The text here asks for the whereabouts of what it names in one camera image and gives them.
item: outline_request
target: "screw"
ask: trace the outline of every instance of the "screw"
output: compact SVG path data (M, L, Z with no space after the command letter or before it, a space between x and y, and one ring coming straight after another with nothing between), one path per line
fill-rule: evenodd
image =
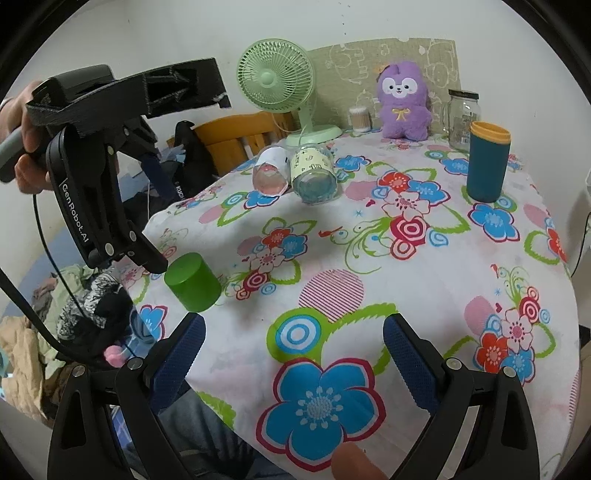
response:
M81 377L84 372L86 372L86 368L84 368L84 365L77 365L76 367L74 367L74 370L72 370L72 376L74 377Z
M445 364L451 368L452 370L459 370L462 368L462 362L460 362L457 358L448 358Z
M144 361L140 357L135 356L129 362L127 362L127 368L129 368L130 370L137 370L143 364Z
M514 378L517 375L517 372L515 372L515 369L513 369L513 367L504 367L503 373L509 378Z

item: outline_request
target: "human hand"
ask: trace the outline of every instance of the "human hand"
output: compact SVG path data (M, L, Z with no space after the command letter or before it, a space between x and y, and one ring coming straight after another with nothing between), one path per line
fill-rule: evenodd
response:
M335 480L388 480L388 477L352 442L342 443L333 453Z
M21 127L22 144L27 152L34 152L41 142L43 130L35 127L27 113L26 103L33 98L33 90L41 82L31 82L0 111L0 141L15 128ZM30 155L22 155L14 167L18 189L23 193L41 193L51 190L49 174L39 167Z

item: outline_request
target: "wooden chair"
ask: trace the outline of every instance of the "wooden chair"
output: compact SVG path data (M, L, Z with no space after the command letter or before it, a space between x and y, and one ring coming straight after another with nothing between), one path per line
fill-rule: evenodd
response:
M245 139L252 154L257 155L263 147L271 145L274 140L271 134L277 137L276 140L287 136L282 129L294 129L290 113L259 112L251 115L232 115L193 128L211 153L217 172L221 176L248 160L241 139ZM172 147L174 137L169 138L167 144Z

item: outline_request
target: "black cable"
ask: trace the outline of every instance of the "black cable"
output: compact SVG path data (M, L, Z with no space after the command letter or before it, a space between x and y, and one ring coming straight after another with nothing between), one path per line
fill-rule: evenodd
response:
M589 214L587 215L587 219L585 220L585 232L583 233L583 240L581 241L581 250L579 250L579 258L577 259L577 264L574 266L574 270L571 273L570 278L574 277L574 274L576 273L577 268L579 267L579 262L581 261L581 257L583 256L583 248L585 248L585 237L587 237L587 232L589 231L589 228L588 228L589 218L591 218L591 212L589 212Z
M35 212L35 221L37 222L37 230L39 231L39 238L41 239L41 243L43 245L43 250L45 250L45 254L47 255L48 260L51 262L53 269L57 273L57 276L60 277L61 282L63 283L64 287L66 288L66 290L70 294L70 298L76 304L76 306L78 307L78 310L80 310L80 314L86 320L90 320L88 318L88 315L84 312L84 310L82 310L82 307L78 303L78 299L74 296L74 294L70 290L70 287L68 286L68 284L64 280L64 277L61 275L60 269L57 268L57 265L54 262L53 257L49 253L49 248L47 247L47 243L45 242L45 236L43 235L43 229L41 228L41 218L39 217L39 208L37 207L37 195L36 194L33 194L33 210Z
M127 348L127 350L129 350L131 352L131 355L133 356L137 356L134 351L131 349L131 347L129 345L127 345L127 342L125 340L120 340L121 343L123 343L125 345L125 348Z
M33 195L33 211L35 212L35 221L37 223L37 230L39 231L39 238L41 239L41 243L42 243L43 249L45 250L45 253L47 255L47 259L51 262L51 265L53 266L53 268L56 271L57 275L60 277L60 281L63 283L63 285L66 288L67 292L70 294L70 297L72 298L72 301L76 304L76 306L78 307L78 310L80 310L80 314L85 319L90 320L88 318L88 315L84 312L84 310L82 310L82 307L78 303L78 299L74 296L74 294L70 290L70 287L66 283L64 277L62 276L62 274L60 272L60 269L57 267L56 262L53 260L53 257L51 256L51 253L49 251L49 248L47 247L47 243L45 241L45 236L43 235L43 229L41 228L41 218L39 216L39 208L37 206L37 195L36 194ZM30 310L31 312L34 313L33 308L31 308L31 306L27 303L27 301L24 299L24 297L22 295L20 295L20 292L16 288L15 288L15 290L18 292L18 294L22 298L22 300L26 303L26 305L28 307L27 310ZM64 345L62 345L51 334L51 332L49 330L47 330L47 328L45 327L45 324L41 321L41 319L37 316L37 314L35 314L35 317L36 317L36 319L39 322L41 322L41 325L43 326L43 328L39 328L39 326L37 326L35 324L35 322L32 320L32 318L29 316L29 314L26 313L25 310L23 310L22 306L20 306L19 304L17 304L17 302L15 302L15 300L12 297L10 297L10 299L29 318L29 320L31 321L31 323L33 323L33 325L35 325L35 327L37 328L37 330L39 330L39 332L41 333L41 336L47 341L47 343L49 343L58 352L63 353L63 355L68 356L70 359L72 359L72 360L74 360L74 361L76 361L78 363L92 365L92 366L94 366L96 368L99 368L100 370L107 369L103 364L100 364L100 363L96 362L91 357L89 357L89 356L87 356L87 355L85 355L83 353L74 353L74 350L70 350L69 348L67 348Z

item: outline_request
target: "stuffed animal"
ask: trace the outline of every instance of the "stuffed animal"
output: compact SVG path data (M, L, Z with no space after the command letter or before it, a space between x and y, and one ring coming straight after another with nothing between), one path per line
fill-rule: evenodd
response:
M401 61L386 67L378 78L378 99L384 138L427 139L431 112L426 107L427 85L416 63Z

